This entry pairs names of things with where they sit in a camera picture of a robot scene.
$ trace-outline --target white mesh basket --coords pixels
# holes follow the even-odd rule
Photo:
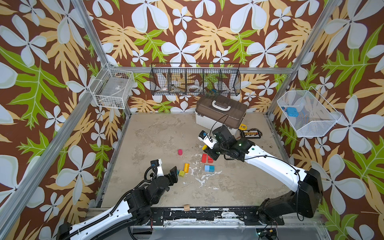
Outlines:
[[[129,93],[134,83],[131,71],[107,69],[101,77],[96,76],[99,81],[92,96],[97,106],[106,108],[124,109],[128,101]]]
[[[287,91],[277,101],[280,108],[296,108],[299,114],[297,117],[288,116],[286,111],[282,111],[297,137],[323,137],[341,118],[341,114],[321,94],[313,88],[310,90]]]

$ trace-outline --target blue object in basket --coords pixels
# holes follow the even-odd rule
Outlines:
[[[293,108],[293,107],[287,107],[286,108],[286,112],[287,112],[288,116],[290,116],[290,117],[297,117],[297,116],[299,116],[296,108]]]

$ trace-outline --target wire basket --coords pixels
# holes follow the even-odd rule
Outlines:
[[[133,72],[111,68],[100,71],[96,80],[99,83],[92,96],[97,106],[124,109],[134,83]]]
[[[294,128],[297,137],[323,137],[341,118],[341,114],[315,89],[287,91],[279,98],[277,104]],[[287,107],[296,108],[298,116],[288,116],[283,109]]]
[[[156,65],[160,66],[151,64],[149,76],[152,95],[240,94],[241,75],[238,67],[171,67],[161,63]]]

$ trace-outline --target brown toolbox lid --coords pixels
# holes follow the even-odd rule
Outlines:
[[[228,107],[230,108],[227,111],[219,109]],[[247,108],[247,105],[221,95],[201,97],[196,104],[196,112],[199,115],[209,117],[215,121],[228,114],[228,118],[225,116],[219,122],[234,129],[239,128]]]

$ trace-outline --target toolbox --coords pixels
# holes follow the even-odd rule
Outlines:
[[[247,105],[221,95],[203,96],[196,103],[196,123],[209,130],[224,124],[235,135],[247,108]]]

